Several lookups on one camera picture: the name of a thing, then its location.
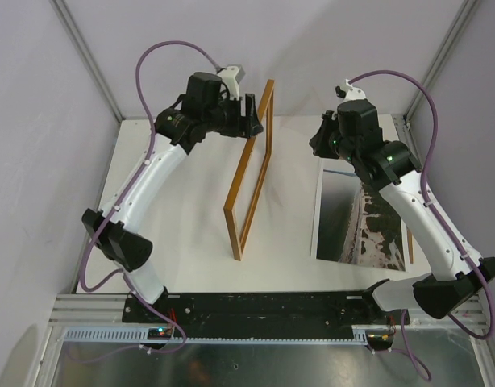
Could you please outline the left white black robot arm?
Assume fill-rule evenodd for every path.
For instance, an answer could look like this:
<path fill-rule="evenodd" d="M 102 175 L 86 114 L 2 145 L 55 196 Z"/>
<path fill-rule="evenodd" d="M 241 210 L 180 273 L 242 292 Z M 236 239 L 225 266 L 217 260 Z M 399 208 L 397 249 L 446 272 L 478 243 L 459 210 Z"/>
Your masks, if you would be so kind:
<path fill-rule="evenodd" d="M 150 322 L 166 316 L 168 303 L 149 260 L 152 242 L 139 235 L 140 225 L 166 179 L 207 134 L 250 139 L 263 132 L 254 94 L 240 93 L 243 76 L 234 64 L 191 75 L 185 93 L 157 115 L 154 136 L 128 180 L 107 204 L 82 216 L 97 247 L 142 298 L 139 312 Z"/>

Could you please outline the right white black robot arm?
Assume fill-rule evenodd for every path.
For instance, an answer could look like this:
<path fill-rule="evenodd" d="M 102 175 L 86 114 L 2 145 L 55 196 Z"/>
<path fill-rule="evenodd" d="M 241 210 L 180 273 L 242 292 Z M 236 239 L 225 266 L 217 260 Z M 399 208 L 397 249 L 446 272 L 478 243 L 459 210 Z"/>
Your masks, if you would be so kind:
<path fill-rule="evenodd" d="M 418 306 L 442 319 L 495 278 L 495 257 L 483 257 L 438 208 L 423 195 L 421 166 L 406 144 L 384 139 L 376 107 L 368 99 L 344 101 L 322 114 L 309 145 L 323 159 L 345 160 L 411 230 L 431 268 L 424 278 L 385 280 L 372 286 L 361 303 L 370 323 L 381 323 L 391 310 Z"/>

